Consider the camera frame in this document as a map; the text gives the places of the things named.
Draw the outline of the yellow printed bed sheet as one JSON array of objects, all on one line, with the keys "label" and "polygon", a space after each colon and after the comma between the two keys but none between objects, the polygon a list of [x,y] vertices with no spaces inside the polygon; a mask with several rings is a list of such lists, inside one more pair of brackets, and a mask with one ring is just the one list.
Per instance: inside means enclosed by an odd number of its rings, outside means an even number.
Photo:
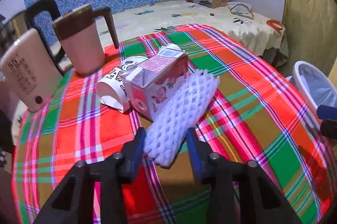
[{"label": "yellow printed bed sheet", "polygon": [[121,42],[197,23],[226,33],[274,67],[289,60],[286,34],[278,33],[267,24],[269,18],[258,13],[250,19],[234,14],[228,7],[212,9],[187,1],[169,1],[128,9],[112,17]]}]

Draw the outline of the red strawberry milk carton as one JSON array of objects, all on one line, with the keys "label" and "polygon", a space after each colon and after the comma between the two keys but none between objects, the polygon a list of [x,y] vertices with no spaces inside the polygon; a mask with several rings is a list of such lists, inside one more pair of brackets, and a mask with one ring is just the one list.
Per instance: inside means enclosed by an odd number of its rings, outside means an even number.
[{"label": "red strawberry milk carton", "polygon": [[156,55],[127,70],[121,78],[134,109],[155,121],[188,76],[188,54],[170,43],[162,46]]}]

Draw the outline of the olive green curtain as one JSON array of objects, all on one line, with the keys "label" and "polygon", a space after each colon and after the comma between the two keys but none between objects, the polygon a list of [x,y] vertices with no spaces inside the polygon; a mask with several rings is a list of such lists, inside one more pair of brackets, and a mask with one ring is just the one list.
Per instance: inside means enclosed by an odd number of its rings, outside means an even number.
[{"label": "olive green curtain", "polygon": [[289,60],[281,68],[288,75],[296,61],[304,60],[330,74],[336,60],[336,2],[286,0],[283,24]]}]

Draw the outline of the white foam fruit net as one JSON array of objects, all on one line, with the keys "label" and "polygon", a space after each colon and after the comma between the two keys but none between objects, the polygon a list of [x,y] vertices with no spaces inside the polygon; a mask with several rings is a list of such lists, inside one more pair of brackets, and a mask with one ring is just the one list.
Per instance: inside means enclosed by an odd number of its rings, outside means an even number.
[{"label": "white foam fruit net", "polygon": [[165,104],[157,119],[146,129],[143,151],[148,159],[169,167],[186,137],[204,115],[220,83],[207,70],[195,70]]}]

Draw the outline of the pink electric kettle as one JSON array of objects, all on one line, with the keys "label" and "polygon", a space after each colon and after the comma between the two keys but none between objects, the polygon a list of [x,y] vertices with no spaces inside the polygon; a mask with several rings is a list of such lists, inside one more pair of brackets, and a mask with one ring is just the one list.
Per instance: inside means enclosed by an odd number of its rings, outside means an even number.
[{"label": "pink electric kettle", "polygon": [[52,20],[60,17],[54,0],[39,0],[25,11],[28,30],[21,34],[1,58],[1,72],[18,98],[32,111],[38,111],[51,99],[63,80],[59,64],[64,50],[53,55],[41,31],[34,23],[46,11]]}]

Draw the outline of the white trash bin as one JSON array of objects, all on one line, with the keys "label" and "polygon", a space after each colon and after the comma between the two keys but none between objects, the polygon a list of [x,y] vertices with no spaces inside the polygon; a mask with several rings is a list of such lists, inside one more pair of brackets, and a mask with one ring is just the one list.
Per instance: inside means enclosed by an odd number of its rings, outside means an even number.
[{"label": "white trash bin", "polygon": [[336,107],[336,87],[313,64],[297,61],[292,70],[292,76],[287,78],[302,95],[304,105],[300,115],[310,129],[319,129],[322,120],[317,116],[320,105]]}]

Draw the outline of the patterned paper cup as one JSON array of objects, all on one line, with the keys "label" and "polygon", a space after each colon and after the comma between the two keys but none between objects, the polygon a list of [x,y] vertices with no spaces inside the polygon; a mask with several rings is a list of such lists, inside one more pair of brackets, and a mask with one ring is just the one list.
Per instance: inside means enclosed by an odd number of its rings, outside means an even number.
[{"label": "patterned paper cup", "polygon": [[147,57],[143,56],[128,57],[98,81],[95,90],[101,104],[112,107],[121,113],[130,109],[121,75],[146,59]]}]

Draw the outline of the orange scissors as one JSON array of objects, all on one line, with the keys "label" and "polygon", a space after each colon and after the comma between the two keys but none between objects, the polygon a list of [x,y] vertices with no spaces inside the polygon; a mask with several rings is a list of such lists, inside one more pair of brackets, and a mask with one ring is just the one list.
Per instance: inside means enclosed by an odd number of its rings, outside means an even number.
[{"label": "orange scissors", "polygon": [[284,29],[283,24],[280,21],[277,21],[275,19],[267,20],[266,24],[272,27],[274,31],[276,31],[278,34],[281,34]]}]

